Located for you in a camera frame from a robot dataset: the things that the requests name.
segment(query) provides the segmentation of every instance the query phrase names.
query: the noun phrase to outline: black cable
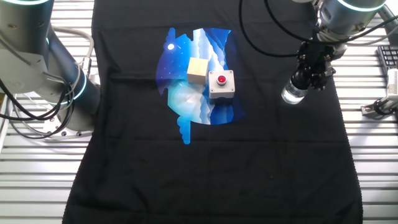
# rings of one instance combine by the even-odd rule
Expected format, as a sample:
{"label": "black cable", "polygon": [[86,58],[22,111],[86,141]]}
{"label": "black cable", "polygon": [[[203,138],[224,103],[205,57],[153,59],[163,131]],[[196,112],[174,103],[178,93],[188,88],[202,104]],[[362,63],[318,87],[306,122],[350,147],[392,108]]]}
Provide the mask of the black cable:
{"label": "black cable", "polygon": [[55,107],[53,107],[50,111],[46,112],[45,114],[42,114],[40,116],[35,116],[32,113],[30,113],[29,111],[27,111],[12,95],[12,93],[7,89],[7,87],[4,85],[4,83],[2,82],[2,80],[0,79],[0,88],[3,90],[3,92],[7,95],[7,97],[23,112],[25,113],[27,116],[29,116],[30,118],[15,118],[15,117],[11,117],[11,116],[7,116],[4,114],[0,114],[1,118],[5,118],[5,119],[9,119],[9,120],[14,120],[14,121],[32,121],[34,119],[38,120],[38,121],[46,121],[49,120],[53,117],[55,117],[60,108],[61,108],[61,103],[63,101],[63,99],[65,98],[65,94],[68,91],[68,85],[65,85],[65,88],[62,91],[61,97],[59,102],[57,103],[57,105]]}
{"label": "black cable", "polygon": [[357,36],[355,36],[355,37],[352,37],[352,38],[347,38],[347,39],[343,39],[343,40],[339,40],[339,41],[334,41],[334,42],[320,42],[320,41],[316,41],[316,40],[308,40],[308,39],[306,39],[306,38],[304,38],[304,37],[301,37],[301,36],[299,36],[299,35],[296,35],[296,34],[292,33],[292,32],[289,31],[288,29],[286,29],[286,28],[276,19],[275,15],[272,13],[272,10],[271,10],[271,7],[269,6],[268,0],[264,0],[264,3],[265,3],[265,5],[266,5],[266,8],[267,8],[267,11],[268,11],[269,15],[271,16],[271,19],[278,25],[279,28],[281,28],[286,34],[290,35],[291,37],[294,37],[294,38],[296,38],[296,39],[298,39],[298,40],[301,40],[301,41],[306,41],[306,42],[311,43],[311,44],[320,44],[320,45],[345,44],[345,43],[347,43],[347,42],[350,42],[350,41],[356,40],[356,39],[358,39],[358,38],[364,37],[365,35],[370,34],[371,32],[377,30],[378,28],[380,28],[380,27],[382,27],[382,26],[384,26],[384,25],[386,25],[386,24],[388,24],[388,23],[390,23],[390,22],[392,22],[392,21],[398,19],[398,16],[395,16],[395,17],[393,17],[393,18],[390,18],[390,19],[388,19],[388,20],[386,20],[386,21],[380,23],[379,25],[373,27],[372,29],[369,29],[368,31],[363,32],[363,33],[361,33],[361,34],[359,34],[359,35],[357,35]]}
{"label": "black cable", "polygon": [[[6,105],[6,114],[7,114],[7,115],[9,114],[9,109],[8,109],[8,107],[9,107],[10,101],[11,101],[11,99],[8,98],[8,99],[7,99],[7,105]],[[70,96],[68,96],[68,101],[72,101],[72,98],[71,98]],[[10,121],[10,124],[11,124],[12,128],[14,128],[14,130],[15,130],[18,134],[20,134],[21,136],[23,136],[23,137],[25,137],[25,138],[27,138],[27,139],[35,139],[35,140],[38,140],[38,139],[49,138],[49,137],[53,136],[54,134],[57,134],[57,133],[59,133],[60,131],[62,131],[63,129],[65,129],[66,126],[68,125],[70,119],[72,118],[73,111],[74,111],[74,109],[75,109],[75,102],[72,101],[71,104],[72,104],[72,106],[67,110],[67,113],[66,113],[66,115],[65,115],[65,119],[63,120],[62,124],[61,124],[54,132],[49,133],[49,134],[43,133],[43,136],[41,136],[41,137],[31,137],[31,136],[28,136],[28,135],[26,135],[26,134],[20,132],[20,131],[17,129],[17,127],[15,127],[15,124],[14,124],[13,121]]]}
{"label": "black cable", "polygon": [[281,54],[273,54],[273,53],[268,53],[265,52],[263,50],[261,50],[260,48],[258,48],[253,42],[251,42],[248,34],[246,33],[246,31],[244,30],[244,26],[243,26],[243,17],[242,17],[242,5],[243,5],[243,0],[239,0],[239,26],[242,30],[243,36],[246,39],[246,41],[249,43],[249,45],[256,50],[257,52],[259,52],[260,54],[266,55],[266,56],[270,56],[270,57],[277,57],[277,58],[285,58],[285,57],[298,57],[301,55],[304,55],[305,53],[302,54],[286,54],[286,55],[281,55]]}

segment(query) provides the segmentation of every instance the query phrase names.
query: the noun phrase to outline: black t-shirt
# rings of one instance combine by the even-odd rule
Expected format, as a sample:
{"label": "black t-shirt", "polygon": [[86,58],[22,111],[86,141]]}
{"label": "black t-shirt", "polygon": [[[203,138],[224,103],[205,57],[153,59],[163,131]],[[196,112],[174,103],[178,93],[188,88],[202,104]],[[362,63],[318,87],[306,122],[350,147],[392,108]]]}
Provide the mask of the black t-shirt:
{"label": "black t-shirt", "polygon": [[[243,5],[259,48],[299,49],[262,1]],[[311,37],[311,4],[270,5]],[[253,50],[238,0],[96,0],[93,37],[103,97],[63,223],[362,223],[333,80],[285,103],[297,59]],[[190,57],[233,71],[232,105],[213,106],[208,86],[186,83]]]}

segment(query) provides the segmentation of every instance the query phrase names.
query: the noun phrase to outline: red button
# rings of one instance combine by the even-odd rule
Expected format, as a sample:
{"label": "red button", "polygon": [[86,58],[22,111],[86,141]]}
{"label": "red button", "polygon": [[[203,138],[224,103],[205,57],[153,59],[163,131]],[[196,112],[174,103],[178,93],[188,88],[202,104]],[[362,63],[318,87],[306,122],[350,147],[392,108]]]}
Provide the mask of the red button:
{"label": "red button", "polygon": [[226,83],[226,77],[225,77],[224,75],[220,75],[220,76],[217,78],[217,83],[218,83],[219,85],[224,85],[224,84]]}

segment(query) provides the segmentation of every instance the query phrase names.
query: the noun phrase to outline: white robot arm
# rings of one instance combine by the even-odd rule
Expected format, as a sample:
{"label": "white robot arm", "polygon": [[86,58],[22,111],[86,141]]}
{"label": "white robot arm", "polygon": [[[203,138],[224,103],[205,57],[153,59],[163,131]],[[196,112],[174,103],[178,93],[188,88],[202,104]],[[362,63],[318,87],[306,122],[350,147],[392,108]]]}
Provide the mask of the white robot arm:
{"label": "white robot arm", "polygon": [[67,120],[68,129],[91,131],[101,96],[100,87],[86,76],[91,54],[84,58],[83,69],[76,64],[51,26],[53,4],[54,0],[0,0],[1,89],[9,98],[35,91],[54,106],[54,113],[40,120],[56,115],[61,122]]}

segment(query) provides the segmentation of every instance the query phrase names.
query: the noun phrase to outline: white box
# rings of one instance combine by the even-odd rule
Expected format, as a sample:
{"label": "white box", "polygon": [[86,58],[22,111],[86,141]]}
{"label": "white box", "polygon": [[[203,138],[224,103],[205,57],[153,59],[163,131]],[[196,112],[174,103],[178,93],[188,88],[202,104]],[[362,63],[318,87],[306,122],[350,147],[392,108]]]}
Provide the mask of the white box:
{"label": "white box", "polygon": [[209,60],[191,58],[188,66],[188,82],[192,84],[206,85]]}
{"label": "white box", "polygon": [[[226,77],[225,83],[219,84],[218,77]],[[235,80],[232,70],[209,72],[209,99],[212,104],[231,103],[235,96]]]}

